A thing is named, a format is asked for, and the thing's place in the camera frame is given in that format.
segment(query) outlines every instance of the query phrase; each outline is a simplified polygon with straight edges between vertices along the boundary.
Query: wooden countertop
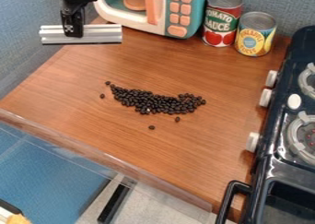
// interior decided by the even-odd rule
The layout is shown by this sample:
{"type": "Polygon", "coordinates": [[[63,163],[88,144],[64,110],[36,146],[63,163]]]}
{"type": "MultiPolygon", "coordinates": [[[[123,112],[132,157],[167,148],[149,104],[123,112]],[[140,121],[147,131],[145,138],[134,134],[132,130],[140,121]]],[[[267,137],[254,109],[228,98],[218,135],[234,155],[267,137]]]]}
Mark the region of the wooden countertop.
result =
{"type": "MultiPolygon", "coordinates": [[[[280,67],[288,43],[277,37],[270,53],[251,58],[232,46],[206,46],[198,35],[176,40],[124,28],[122,45],[65,46],[0,105],[197,195],[217,212],[228,182],[250,180],[246,140],[262,126],[264,80],[280,67]],[[170,96],[190,92],[207,104],[176,124],[176,115],[123,107],[107,80],[170,96]],[[148,130],[151,124],[156,130],[148,130]]],[[[241,204],[233,204],[233,215],[241,204]]]]}

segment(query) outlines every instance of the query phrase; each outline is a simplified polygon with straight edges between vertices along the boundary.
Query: stove burner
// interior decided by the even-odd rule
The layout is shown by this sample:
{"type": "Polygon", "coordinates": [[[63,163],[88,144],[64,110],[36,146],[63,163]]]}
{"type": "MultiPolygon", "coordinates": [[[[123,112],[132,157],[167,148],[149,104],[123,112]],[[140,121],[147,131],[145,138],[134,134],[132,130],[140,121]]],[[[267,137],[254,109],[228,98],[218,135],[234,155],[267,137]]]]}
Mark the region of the stove burner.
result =
{"type": "Polygon", "coordinates": [[[307,68],[299,75],[298,84],[302,92],[315,100],[315,65],[309,63],[307,68]]]}
{"type": "Polygon", "coordinates": [[[286,136],[290,150],[315,166],[315,115],[300,112],[287,128],[286,136]]]}
{"type": "Polygon", "coordinates": [[[299,127],[297,140],[303,143],[309,153],[315,154],[315,123],[299,127]]]}

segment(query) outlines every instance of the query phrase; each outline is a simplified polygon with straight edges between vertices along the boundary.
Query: can label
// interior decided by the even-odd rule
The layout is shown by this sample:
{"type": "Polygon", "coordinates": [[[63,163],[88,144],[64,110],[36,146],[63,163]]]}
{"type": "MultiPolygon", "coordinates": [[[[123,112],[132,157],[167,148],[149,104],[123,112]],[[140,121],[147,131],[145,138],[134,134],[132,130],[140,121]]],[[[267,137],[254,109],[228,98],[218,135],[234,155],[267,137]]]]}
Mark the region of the can label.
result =
{"type": "Polygon", "coordinates": [[[241,7],[229,11],[231,13],[223,8],[207,7],[203,35],[205,43],[215,47],[229,46],[234,43],[241,7]]]}
{"type": "Polygon", "coordinates": [[[262,56],[270,51],[274,34],[275,28],[260,31],[246,29],[239,25],[235,47],[240,53],[245,55],[262,56]]]}
{"type": "Polygon", "coordinates": [[[208,7],[205,12],[204,24],[212,31],[230,32],[236,29],[238,19],[229,13],[208,7]]]}

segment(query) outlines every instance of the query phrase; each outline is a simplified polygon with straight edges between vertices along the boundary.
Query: clear plastic panel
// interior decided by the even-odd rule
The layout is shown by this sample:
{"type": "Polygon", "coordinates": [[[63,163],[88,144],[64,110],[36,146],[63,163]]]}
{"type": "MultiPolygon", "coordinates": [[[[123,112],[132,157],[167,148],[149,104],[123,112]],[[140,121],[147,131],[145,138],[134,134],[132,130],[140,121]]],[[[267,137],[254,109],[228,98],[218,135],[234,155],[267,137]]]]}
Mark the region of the clear plastic panel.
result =
{"type": "Polygon", "coordinates": [[[32,223],[98,223],[118,187],[124,195],[104,223],[210,223],[212,206],[204,200],[3,110],[0,138],[0,199],[32,223]]]}

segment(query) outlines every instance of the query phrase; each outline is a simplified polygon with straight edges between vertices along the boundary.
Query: toy microwave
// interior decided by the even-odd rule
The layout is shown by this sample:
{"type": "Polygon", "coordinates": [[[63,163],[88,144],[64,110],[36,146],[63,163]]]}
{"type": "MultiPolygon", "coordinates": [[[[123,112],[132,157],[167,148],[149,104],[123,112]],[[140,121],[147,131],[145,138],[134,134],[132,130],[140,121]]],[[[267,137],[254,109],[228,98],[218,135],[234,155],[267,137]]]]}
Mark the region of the toy microwave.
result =
{"type": "Polygon", "coordinates": [[[205,0],[98,0],[94,4],[110,22],[186,39],[203,22],[205,0]]]}

